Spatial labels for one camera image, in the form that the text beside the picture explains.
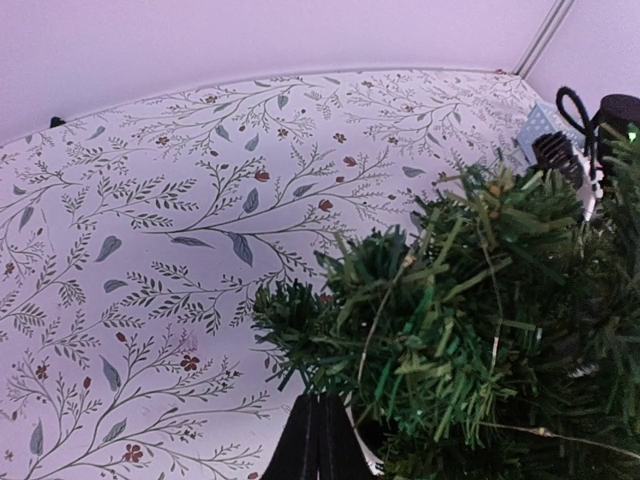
red flower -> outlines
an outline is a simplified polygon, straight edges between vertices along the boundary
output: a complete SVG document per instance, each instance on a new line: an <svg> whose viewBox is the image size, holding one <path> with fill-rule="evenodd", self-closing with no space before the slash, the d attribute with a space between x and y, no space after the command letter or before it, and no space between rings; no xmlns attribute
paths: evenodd
<svg viewBox="0 0 640 480"><path fill-rule="evenodd" d="M184 368L186 372L189 372L198 368L198 363L200 363L200 359L198 357L185 355L184 360L180 362L180 366Z"/></svg>
<svg viewBox="0 0 640 480"><path fill-rule="evenodd" d="M333 208L333 203L331 203L329 200L320 200L318 208L323 212L328 212Z"/></svg>
<svg viewBox="0 0 640 480"><path fill-rule="evenodd" d="M256 172L256 180L259 182L268 182L270 178L271 176L269 176L269 172Z"/></svg>
<svg viewBox="0 0 640 480"><path fill-rule="evenodd" d="M49 378L49 375L47 375L47 365L44 362L36 368L36 377L38 377L39 380L46 380Z"/></svg>
<svg viewBox="0 0 640 480"><path fill-rule="evenodd" d="M140 445L127 444L127 453L124 454L124 459L127 462L138 463L142 458L143 453L140 451Z"/></svg>

wall trim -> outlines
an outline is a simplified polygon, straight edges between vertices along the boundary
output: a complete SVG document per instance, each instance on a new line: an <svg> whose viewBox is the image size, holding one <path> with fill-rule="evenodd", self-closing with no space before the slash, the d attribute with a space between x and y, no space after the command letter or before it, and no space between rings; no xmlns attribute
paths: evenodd
<svg viewBox="0 0 640 480"><path fill-rule="evenodd" d="M574 4L575 0L556 0L513 73L527 79Z"/></svg>

floral tablecloth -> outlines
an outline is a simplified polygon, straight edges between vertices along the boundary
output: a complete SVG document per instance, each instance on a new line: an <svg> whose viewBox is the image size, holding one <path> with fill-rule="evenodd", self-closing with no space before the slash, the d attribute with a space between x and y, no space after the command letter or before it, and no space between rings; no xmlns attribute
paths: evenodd
<svg viewBox="0 0 640 480"><path fill-rule="evenodd" d="M0 149L0 479L258 478L300 393L256 287L411 223L456 162L524 159L537 95L455 71L161 95Z"/></svg>

green garland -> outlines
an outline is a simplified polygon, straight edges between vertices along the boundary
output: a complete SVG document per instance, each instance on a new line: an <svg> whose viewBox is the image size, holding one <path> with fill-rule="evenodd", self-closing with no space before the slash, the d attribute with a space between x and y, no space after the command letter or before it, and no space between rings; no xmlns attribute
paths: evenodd
<svg viewBox="0 0 640 480"><path fill-rule="evenodd" d="M640 471L640 146L582 221L556 172L464 167L398 228L318 254L331 295L261 289L259 337L308 392L392 433L396 479L634 479Z"/></svg>

white wall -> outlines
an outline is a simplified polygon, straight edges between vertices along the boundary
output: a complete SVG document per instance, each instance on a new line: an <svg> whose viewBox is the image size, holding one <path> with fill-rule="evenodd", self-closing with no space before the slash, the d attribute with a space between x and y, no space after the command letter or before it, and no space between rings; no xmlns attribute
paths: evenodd
<svg viewBox="0 0 640 480"><path fill-rule="evenodd" d="M509 70L553 0L4 0L0 145L153 94L305 71Z"/></svg>
<svg viewBox="0 0 640 480"><path fill-rule="evenodd" d="M640 2L577 0L527 80L551 101L569 86L591 116L607 94L640 96Z"/></svg>

